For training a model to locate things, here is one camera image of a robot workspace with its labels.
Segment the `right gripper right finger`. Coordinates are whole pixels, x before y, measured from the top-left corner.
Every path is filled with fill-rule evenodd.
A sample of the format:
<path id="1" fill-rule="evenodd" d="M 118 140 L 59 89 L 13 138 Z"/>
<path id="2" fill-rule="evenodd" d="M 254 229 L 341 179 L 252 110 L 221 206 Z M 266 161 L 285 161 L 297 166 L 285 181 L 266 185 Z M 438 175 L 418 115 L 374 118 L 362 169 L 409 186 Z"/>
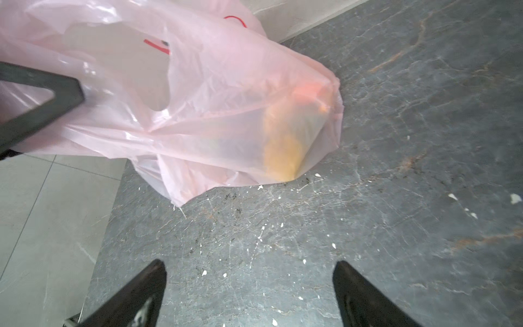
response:
<path id="1" fill-rule="evenodd" d="M 344 326 L 420 327 L 348 262 L 336 263 L 332 281 Z"/>

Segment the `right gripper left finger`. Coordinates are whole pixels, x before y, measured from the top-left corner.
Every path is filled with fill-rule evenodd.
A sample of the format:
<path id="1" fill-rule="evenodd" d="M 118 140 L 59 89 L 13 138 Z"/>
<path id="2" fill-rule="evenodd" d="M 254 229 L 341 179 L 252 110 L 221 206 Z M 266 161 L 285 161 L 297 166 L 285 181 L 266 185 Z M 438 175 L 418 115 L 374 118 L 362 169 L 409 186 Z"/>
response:
<path id="1" fill-rule="evenodd" d="M 66 319 L 65 325 L 155 327 L 166 283 L 165 264 L 155 259 L 86 320 L 81 322 L 75 315 Z"/>

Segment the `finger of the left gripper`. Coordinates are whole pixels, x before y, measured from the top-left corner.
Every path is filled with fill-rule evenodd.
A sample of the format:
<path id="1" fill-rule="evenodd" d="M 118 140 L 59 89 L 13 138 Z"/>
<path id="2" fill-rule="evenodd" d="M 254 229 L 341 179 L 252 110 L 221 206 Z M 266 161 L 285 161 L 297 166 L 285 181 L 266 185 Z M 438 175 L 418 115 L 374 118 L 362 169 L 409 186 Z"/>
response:
<path id="1" fill-rule="evenodd" d="M 85 101 L 79 80 L 70 76 L 2 61 L 1 81 L 46 89 L 53 94 L 52 98 L 43 104 L 1 124 L 1 156 L 3 158 L 20 155 L 18 151 L 13 150 L 13 147 L 54 123 Z"/>

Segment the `pink plastic bag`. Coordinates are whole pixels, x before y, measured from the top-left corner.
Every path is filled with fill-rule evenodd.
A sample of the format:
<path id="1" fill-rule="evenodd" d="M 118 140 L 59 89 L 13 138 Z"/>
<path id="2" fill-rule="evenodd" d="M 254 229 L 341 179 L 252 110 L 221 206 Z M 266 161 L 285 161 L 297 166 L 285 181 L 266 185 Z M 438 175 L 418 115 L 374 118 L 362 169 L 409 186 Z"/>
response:
<path id="1" fill-rule="evenodd" d="M 332 98 L 296 178 L 340 144 L 339 79 L 268 39 L 239 1 L 2 1 L 1 60 L 76 78 L 85 96 L 16 151 L 129 159 L 177 207 L 284 183 L 264 168 L 264 113 L 300 83 Z"/>

